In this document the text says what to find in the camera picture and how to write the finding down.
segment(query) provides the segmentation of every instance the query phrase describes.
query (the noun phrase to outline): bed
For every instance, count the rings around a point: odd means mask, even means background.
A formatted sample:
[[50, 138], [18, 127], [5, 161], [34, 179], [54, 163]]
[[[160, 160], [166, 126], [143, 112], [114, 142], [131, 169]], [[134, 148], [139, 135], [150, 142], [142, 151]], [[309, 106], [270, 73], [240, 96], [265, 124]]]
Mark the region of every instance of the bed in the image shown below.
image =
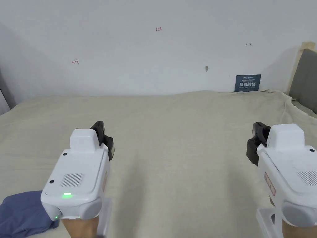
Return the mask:
[[270, 201], [246, 143], [256, 121], [296, 123], [317, 148], [317, 119], [293, 103], [270, 90], [34, 98], [0, 116], [0, 199], [42, 190], [73, 129], [103, 120], [116, 146], [108, 237], [261, 237], [256, 209]]

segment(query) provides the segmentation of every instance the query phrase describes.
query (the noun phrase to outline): white wall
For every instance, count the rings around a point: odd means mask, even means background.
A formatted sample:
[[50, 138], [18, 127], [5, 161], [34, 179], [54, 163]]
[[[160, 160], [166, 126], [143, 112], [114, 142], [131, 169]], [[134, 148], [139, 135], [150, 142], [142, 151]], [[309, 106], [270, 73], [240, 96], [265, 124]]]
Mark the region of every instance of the white wall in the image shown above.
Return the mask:
[[317, 41], [316, 9], [316, 0], [3, 0], [0, 70], [16, 103], [230, 92], [240, 74], [285, 91], [297, 49]]

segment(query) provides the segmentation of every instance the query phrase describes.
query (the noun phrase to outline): speaker grille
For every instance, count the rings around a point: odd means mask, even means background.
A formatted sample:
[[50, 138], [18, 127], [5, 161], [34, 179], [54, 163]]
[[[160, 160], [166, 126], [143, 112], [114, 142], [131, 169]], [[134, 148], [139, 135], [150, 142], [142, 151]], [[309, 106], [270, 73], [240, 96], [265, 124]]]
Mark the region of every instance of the speaker grille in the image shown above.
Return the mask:
[[61, 187], [79, 187], [85, 174], [65, 174]]
[[317, 186], [317, 171], [302, 171], [297, 172], [300, 178], [305, 182], [308, 186]]

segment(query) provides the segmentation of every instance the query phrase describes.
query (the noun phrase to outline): human hand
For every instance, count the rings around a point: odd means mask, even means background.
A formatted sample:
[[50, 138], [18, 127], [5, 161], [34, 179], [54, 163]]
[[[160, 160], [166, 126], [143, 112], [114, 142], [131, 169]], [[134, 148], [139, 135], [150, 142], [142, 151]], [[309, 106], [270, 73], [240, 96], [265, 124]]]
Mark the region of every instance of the human hand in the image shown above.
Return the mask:
[[287, 224], [282, 220], [282, 231], [284, 238], [316, 238], [317, 237], [317, 226], [314, 227], [294, 227]]
[[71, 238], [96, 238], [99, 217], [89, 220], [61, 220]]

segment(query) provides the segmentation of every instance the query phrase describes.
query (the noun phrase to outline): dark blue sign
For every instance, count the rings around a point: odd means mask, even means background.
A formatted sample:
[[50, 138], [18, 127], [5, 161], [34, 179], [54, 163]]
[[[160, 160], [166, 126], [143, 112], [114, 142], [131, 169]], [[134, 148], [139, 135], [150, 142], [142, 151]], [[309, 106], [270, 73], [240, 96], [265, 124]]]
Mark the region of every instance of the dark blue sign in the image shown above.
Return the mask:
[[235, 92], [259, 91], [261, 75], [237, 75]]

